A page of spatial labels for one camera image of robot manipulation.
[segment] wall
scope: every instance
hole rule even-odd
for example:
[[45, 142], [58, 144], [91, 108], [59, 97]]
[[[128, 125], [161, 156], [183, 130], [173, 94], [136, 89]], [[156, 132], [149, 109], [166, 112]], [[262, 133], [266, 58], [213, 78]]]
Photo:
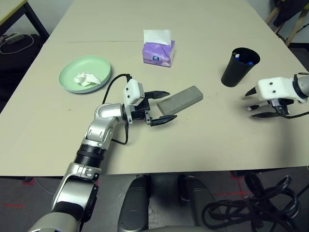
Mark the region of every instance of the wall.
[[[274, 9], [273, 0], [247, 0], [250, 5], [257, 11], [257, 13], [266, 19], [272, 9]], [[69, 8], [73, 0], [28, 0], [29, 4], [47, 29], [51, 33], [66, 10]], [[290, 34], [299, 14], [295, 15], [292, 19], [285, 23], [280, 31], [280, 35], [284, 38]], [[304, 24], [309, 23], [309, 15]], [[36, 33], [36, 30], [30, 24], [28, 19], [23, 16], [20, 18], [8, 32], [21, 32], [25, 34]], [[309, 26], [299, 32], [293, 43], [309, 43]]]

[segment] floor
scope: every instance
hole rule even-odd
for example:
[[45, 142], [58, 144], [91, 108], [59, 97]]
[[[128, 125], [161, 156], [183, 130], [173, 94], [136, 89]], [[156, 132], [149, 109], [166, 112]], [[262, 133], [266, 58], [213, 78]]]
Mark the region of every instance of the floor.
[[290, 48], [302, 65], [309, 71], [309, 52], [304, 48]]
[[[196, 173], [209, 188], [216, 200], [242, 199], [249, 196], [243, 179], [236, 179], [230, 172]], [[291, 189], [299, 192], [309, 182], [307, 167], [287, 168], [259, 174], [267, 188], [276, 185], [286, 175], [293, 181]], [[193, 221], [188, 205], [180, 206], [177, 201], [178, 174], [152, 175], [154, 190], [149, 206], [149, 227], [166, 225], [192, 226]], [[115, 232], [121, 205], [126, 190], [134, 175], [101, 176], [99, 179], [98, 201], [91, 220], [84, 225], [84, 232]], [[60, 180], [38, 178], [40, 184], [49, 192], [55, 192]], [[53, 195], [43, 190], [38, 183], [23, 185], [20, 180], [0, 178], [0, 228], [1, 231], [27, 231], [40, 217], [49, 213]], [[301, 212], [295, 219], [301, 232], [309, 229], [309, 191], [300, 197]], [[274, 199], [278, 205], [287, 203], [285, 197]], [[250, 231], [248, 223], [228, 227], [228, 232]], [[267, 225], [259, 230], [267, 231]]]

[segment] purple tissue box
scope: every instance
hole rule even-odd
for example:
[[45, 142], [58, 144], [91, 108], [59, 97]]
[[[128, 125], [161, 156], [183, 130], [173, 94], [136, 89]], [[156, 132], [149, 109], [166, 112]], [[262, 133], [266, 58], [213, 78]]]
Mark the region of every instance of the purple tissue box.
[[175, 41], [173, 40], [171, 41], [171, 46], [159, 43], [144, 43], [144, 63], [170, 67], [172, 66], [174, 53]]

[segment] table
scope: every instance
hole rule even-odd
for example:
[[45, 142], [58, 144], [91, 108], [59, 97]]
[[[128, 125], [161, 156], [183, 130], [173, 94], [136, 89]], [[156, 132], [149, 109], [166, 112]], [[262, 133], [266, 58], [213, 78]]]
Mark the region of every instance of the table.
[[34, 13], [27, 0], [1, 0], [0, 2], [0, 36], [2, 36], [21, 16], [26, 15], [43, 41], [49, 37], [48, 32]]
[[[155, 17], [158, 12], [169, 15]], [[143, 64], [142, 29], [172, 30], [176, 53], [171, 68]], [[231, 51], [241, 46], [255, 50], [261, 61], [236, 87], [225, 87], [221, 76]], [[309, 164], [307, 116], [255, 120], [246, 110], [258, 101], [256, 96], [244, 98], [257, 80], [306, 71], [246, 1], [76, 0], [0, 114], [4, 131], [0, 162], [5, 164], [0, 175], [64, 174], [107, 87], [72, 94], [61, 88], [58, 75], [73, 59], [90, 54], [105, 57], [113, 76], [130, 73], [145, 91], [166, 90], [173, 95], [196, 85], [204, 94], [202, 101], [179, 112], [168, 124], [133, 124], [126, 146], [111, 144], [103, 173]], [[123, 102], [124, 86], [124, 80], [115, 82], [107, 102]], [[153, 117], [160, 116], [156, 102], [151, 101]], [[294, 104], [290, 109], [297, 114], [307, 111], [308, 105]], [[115, 137], [124, 140], [122, 127]]]

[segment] light green plate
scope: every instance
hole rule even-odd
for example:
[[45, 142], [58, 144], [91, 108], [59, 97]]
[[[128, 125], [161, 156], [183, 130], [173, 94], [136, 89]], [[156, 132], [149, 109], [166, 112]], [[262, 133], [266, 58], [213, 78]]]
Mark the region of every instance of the light green plate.
[[[90, 84], [82, 86], [75, 83], [73, 79], [77, 74], [87, 72], [96, 76], [101, 84]], [[110, 78], [111, 65], [103, 57], [84, 56], [69, 63], [59, 75], [59, 83], [61, 86], [72, 93], [89, 93], [101, 88]]]

